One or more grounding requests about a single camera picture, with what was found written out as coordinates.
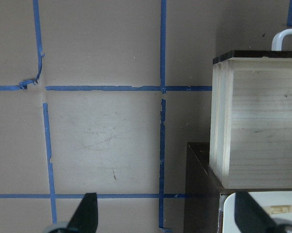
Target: wooden box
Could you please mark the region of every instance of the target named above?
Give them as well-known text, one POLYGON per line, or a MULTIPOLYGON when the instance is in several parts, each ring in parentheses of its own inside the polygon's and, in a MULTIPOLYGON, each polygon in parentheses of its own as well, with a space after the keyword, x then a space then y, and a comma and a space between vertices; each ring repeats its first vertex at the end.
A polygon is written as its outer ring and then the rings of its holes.
POLYGON ((292 188, 292 51, 213 60, 209 165, 225 188, 292 188))

